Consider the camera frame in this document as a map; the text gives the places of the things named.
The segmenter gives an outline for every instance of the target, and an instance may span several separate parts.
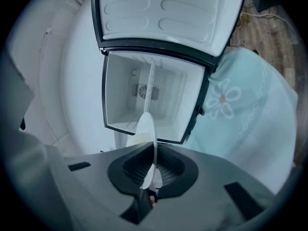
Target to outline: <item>light blue cloth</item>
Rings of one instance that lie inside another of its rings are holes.
[[[205,114],[183,147],[226,158],[276,193],[292,165],[296,93],[244,48],[225,53],[209,81]]]

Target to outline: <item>fan grille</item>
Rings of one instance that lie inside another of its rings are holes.
[[[148,89],[147,86],[142,86],[142,87],[139,88],[138,93],[139,93],[139,95],[140,95],[143,99],[145,99],[145,97],[146,97],[146,90],[147,90],[147,89]]]

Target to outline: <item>cable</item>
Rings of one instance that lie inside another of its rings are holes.
[[[242,23],[242,17],[241,17],[241,16],[240,16],[240,21],[241,21],[240,26],[232,33],[232,36],[233,36],[234,33],[236,33],[236,31],[239,30],[239,29],[242,27],[242,25],[243,25],[243,23]],[[244,43],[232,44],[232,36],[231,36],[231,38],[230,38],[230,46],[238,46],[238,45],[240,45],[240,44],[243,44],[243,45],[245,46],[245,48],[246,48],[246,45],[245,45]]]
[[[250,9],[253,8],[254,6],[255,6],[254,3],[252,2],[248,7],[245,7],[245,6],[243,6],[243,7],[244,7],[245,9],[248,9],[249,12],[252,13]],[[274,16],[268,17],[268,15],[271,13],[271,12],[270,12],[270,9],[271,9],[271,8],[269,8],[269,11],[268,11],[267,14],[261,14],[261,13],[259,13],[260,17],[259,17],[258,19],[261,19],[261,18],[267,18],[267,19],[274,18]],[[276,5],[276,10],[277,10],[276,15],[278,15],[278,13],[279,13],[279,7],[278,7],[278,5]]]
[[[239,28],[237,28],[237,29],[232,33],[232,36],[233,36],[234,33],[236,33],[236,31],[239,30],[239,29],[242,27],[242,25],[243,25],[243,23],[242,23],[242,17],[241,17],[241,16],[240,16],[240,21],[241,21],[241,24],[240,24]]]
[[[295,30],[293,29],[293,27],[290,25],[290,23],[289,23],[287,20],[281,18],[280,16],[278,16],[278,15],[276,15],[276,14],[268,13],[268,14],[258,15],[258,14],[245,13],[245,12],[242,12],[242,13],[243,13],[243,14],[247,14],[247,15],[251,15],[251,16],[255,16],[255,17],[260,17],[260,16],[264,16],[264,15],[271,15],[271,16],[277,17],[277,18],[279,18],[279,19],[285,21],[285,22],[288,24],[288,26],[292,29],[292,31],[294,32],[294,34],[295,34],[299,39],[301,39],[301,37],[300,37],[299,35],[297,35],[297,33],[295,32]]]
[[[238,43],[238,44],[230,44],[230,46],[238,46],[240,44],[243,44],[244,45],[244,48],[246,48],[246,45],[244,43]]]

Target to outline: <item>mini fridge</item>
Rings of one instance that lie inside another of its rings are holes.
[[[105,127],[134,135],[150,112],[159,141],[183,144],[243,1],[91,0]]]

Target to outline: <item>flower pattern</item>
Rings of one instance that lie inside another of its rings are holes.
[[[234,117],[234,112],[230,103],[239,100],[242,95],[242,90],[239,87],[227,89],[229,82],[229,79],[225,79],[219,82],[218,85],[214,84],[212,87],[215,97],[210,98],[206,102],[206,106],[211,110],[209,116],[213,120],[217,118],[219,112],[227,119],[232,119]]]

